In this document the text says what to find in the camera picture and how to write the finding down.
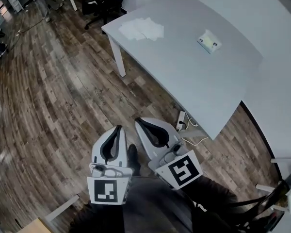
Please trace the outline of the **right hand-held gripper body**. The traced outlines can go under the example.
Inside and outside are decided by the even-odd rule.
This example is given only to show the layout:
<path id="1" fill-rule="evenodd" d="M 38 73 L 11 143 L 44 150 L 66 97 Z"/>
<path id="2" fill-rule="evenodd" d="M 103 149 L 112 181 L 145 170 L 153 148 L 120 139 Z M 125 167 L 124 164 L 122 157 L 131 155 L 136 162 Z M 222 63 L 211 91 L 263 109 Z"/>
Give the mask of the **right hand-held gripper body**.
<path id="1" fill-rule="evenodd" d="M 188 150 L 181 141 L 156 154 L 148 166 L 174 190 L 183 188 L 203 174 L 195 152 Z"/>

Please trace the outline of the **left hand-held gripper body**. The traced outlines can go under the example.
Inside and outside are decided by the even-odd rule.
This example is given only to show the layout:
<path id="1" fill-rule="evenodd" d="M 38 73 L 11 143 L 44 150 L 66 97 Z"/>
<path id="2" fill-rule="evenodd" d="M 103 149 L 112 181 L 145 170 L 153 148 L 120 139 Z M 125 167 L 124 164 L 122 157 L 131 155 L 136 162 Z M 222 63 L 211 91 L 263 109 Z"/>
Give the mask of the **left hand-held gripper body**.
<path id="1" fill-rule="evenodd" d="M 102 205 L 123 205 L 127 201 L 133 169 L 91 163 L 87 178 L 90 202 Z"/>

